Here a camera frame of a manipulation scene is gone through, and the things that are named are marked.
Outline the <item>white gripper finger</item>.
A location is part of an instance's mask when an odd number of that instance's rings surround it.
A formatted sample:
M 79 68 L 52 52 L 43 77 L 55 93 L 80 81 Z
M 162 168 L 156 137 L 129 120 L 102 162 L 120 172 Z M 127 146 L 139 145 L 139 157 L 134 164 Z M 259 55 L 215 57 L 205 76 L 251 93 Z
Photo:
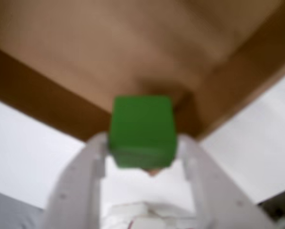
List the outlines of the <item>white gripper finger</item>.
M 198 229 L 274 229 L 257 207 L 190 136 L 178 135 L 177 157 L 191 186 Z
M 61 173 L 44 212 L 43 229 L 99 229 L 101 180 L 108 137 L 91 137 Z

